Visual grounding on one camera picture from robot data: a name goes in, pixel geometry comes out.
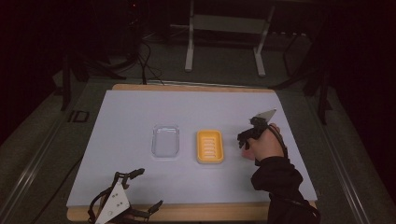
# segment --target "white desk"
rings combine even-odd
[[[131,86],[119,85],[115,89],[125,88]],[[164,200],[163,208],[152,220],[266,219],[268,194],[251,186],[249,179],[257,167],[253,161],[240,156],[236,136],[251,128],[248,120],[252,116],[274,107],[277,111],[271,121],[281,128],[290,159],[304,178],[300,191],[308,201],[317,199],[273,91],[132,88],[134,91],[108,91],[106,94],[67,202],[70,220],[86,218],[88,204],[108,187],[115,172],[127,173],[138,168],[145,168],[146,172],[131,181],[127,196],[131,203],[143,204],[143,207]],[[180,151],[175,160],[161,161],[152,157],[152,130],[157,124],[178,125]],[[195,134],[201,129],[222,132],[223,163],[203,165],[197,162]]]

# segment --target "orange tray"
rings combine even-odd
[[[201,130],[197,133],[197,160],[200,163],[219,163],[224,159],[221,132]]]

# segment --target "sleeve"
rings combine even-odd
[[[318,210],[299,191],[302,182],[303,177],[289,159],[270,157],[260,162],[251,183],[255,190],[270,193],[268,224],[319,224]]]

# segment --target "plastic tray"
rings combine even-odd
[[[219,163],[224,159],[221,132],[201,130],[197,133],[197,160],[200,163]]]
[[[174,158],[178,153],[177,125],[157,125],[152,136],[151,152],[156,158]]]

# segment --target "white table surface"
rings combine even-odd
[[[109,187],[116,172],[146,172],[128,183],[134,204],[269,202],[250,178],[254,161],[241,157],[236,136],[252,126],[249,119],[272,108],[289,149],[291,162],[304,178],[300,192],[308,201],[317,195],[294,141],[281,103],[274,92],[108,91],[94,125],[67,206],[87,205]],[[179,152],[174,159],[151,153],[153,128],[177,125]],[[200,164],[196,160],[196,133],[222,133],[224,161]]]

